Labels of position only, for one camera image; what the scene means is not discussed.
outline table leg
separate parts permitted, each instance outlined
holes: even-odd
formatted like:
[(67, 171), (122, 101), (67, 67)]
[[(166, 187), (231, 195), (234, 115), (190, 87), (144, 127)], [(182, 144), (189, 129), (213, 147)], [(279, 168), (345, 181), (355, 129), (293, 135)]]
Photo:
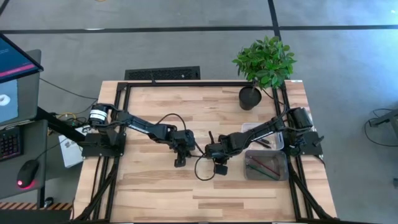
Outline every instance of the table leg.
[(45, 186), (41, 187), (37, 190), (37, 208), (44, 207), (44, 194), (45, 194)]

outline clear plastic container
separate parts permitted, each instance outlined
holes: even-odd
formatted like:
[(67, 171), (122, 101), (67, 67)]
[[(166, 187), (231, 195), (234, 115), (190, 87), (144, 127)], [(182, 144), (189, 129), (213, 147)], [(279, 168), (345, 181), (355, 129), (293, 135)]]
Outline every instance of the clear plastic container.
[(247, 180), (283, 181), (289, 178), (286, 155), (282, 151), (248, 150), (244, 154)]
[[(244, 123), (242, 124), (242, 132), (245, 132), (247, 130), (253, 129), (257, 126), (259, 126), (260, 124), (263, 123)], [(250, 144), (250, 146), (247, 149), (255, 149), (255, 150), (281, 150), (284, 148), (284, 138), (282, 133), (274, 133), (274, 134), (270, 134), (266, 137), (264, 137), (263, 139), (269, 141), (269, 146), (271, 147), (266, 148), (256, 142), (253, 142), (252, 144)]]

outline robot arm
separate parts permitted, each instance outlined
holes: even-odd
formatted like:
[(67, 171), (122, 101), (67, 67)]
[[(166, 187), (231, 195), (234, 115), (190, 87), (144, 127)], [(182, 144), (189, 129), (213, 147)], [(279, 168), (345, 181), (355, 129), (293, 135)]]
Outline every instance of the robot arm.
[[(287, 115), (287, 119), (292, 121), (294, 127), (285, 126), (283, 121), (283, 116), (285, 114)], [(273, 133), (285, 131), (289, 141), (295, 142), (304, 132), (310, 130), (311, 127), (312, 122), (305, 109), (293, 108), (244, 133), (232, 133), (227, 136), (219, 136), (218, 143), (212, 141), (211, 144), (206, 145), (206, 156), (207, 158), (214, 159), (217, 164), (223, 165), (226, 164), (230, 157), (240, 154), (245, 148), (249, 147), (250, 143), (253, 141)]]
[[(114, 121), (108, 123), (108, 111), (112, 111)], [(191, 130), (178, 131), (177, 127), (169, 124), (152, 124), (148, 121), (129, 114), (127, 111), (119, 110), (114, 105), (96, 104), (90, 111), (89, 125), (98, 130), (100, 134), (112, 138), (116, 126), (125, 126), (143, 134), (156, 143), (167, 144), (169, 148), (177, 153), (174, 162), (175, 167), (185, 166), (185, 158), (190, 157), (190, 151), (195, 150), (195, 138)]]

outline green pen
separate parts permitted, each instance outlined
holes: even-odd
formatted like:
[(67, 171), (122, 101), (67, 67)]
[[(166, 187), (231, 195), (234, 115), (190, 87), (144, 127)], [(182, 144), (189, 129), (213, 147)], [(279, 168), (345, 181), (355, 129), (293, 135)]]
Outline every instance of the green pen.
[(250, 165), (250, 164), (246, 164), (246, 165), (247, 165), (248, 167), (254, 169), (254, 170), (257, 171), (257, 172), (260, 172), (260, 173), (262, 173), (262, 174), (264, 174), (264, 175), (266, 175), (266, 176), (272, 178), (273, 180), (277, 180), (275, 177), (273, 177), (273, 176), (271, 176), (271, 175), (269, 175), (269, 174), (267, 174), (267, 173), (265, 173), (265, 172), (263, 172), (263, 171), (257, 169), (257, 167), (255, 167), (255, 166), (252, 166), (252, 165)]

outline black plant pot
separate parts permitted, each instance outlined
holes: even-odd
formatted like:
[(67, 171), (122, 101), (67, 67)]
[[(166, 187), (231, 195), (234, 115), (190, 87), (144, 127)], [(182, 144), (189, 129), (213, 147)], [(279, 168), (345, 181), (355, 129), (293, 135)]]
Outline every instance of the black plant pot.
[(239, 91), (239, 105), (244, 110), (251, 110), (260, 103), (261, 97), (261, 92), (257, 88), (243, 87)]

